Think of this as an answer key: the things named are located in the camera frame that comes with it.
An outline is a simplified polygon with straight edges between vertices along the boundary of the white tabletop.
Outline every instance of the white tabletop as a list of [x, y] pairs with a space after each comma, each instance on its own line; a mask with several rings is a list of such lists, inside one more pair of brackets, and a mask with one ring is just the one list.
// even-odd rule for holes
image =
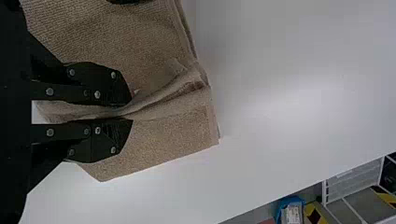
[[395, 1], [183, 3], [220, 145], [106, 183], [63, 163], [21, 223], [217, 223], [395, 150]]

